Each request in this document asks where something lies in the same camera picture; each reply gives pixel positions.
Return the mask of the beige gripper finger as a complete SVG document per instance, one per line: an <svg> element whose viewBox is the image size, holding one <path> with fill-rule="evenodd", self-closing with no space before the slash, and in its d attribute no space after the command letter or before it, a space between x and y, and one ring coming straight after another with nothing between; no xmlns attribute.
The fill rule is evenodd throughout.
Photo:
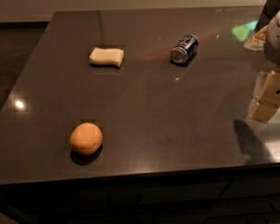
<svg viewBox="0 0 280 224"><path fill-rule="evenodd" d="M268 122L280 108L280 69L260 72L249 105L249 117Z"/></svg>

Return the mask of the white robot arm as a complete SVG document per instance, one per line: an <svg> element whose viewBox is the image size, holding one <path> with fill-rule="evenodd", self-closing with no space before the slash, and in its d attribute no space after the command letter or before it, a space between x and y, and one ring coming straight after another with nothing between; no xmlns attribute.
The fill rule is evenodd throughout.
<svg viewBox="0 0 280 224"><path fill-rule="evenodd" d="M248 116L260 122L268 122L280 108L280 10L268 24L264 55L277 67L256 79Z"/></svg>

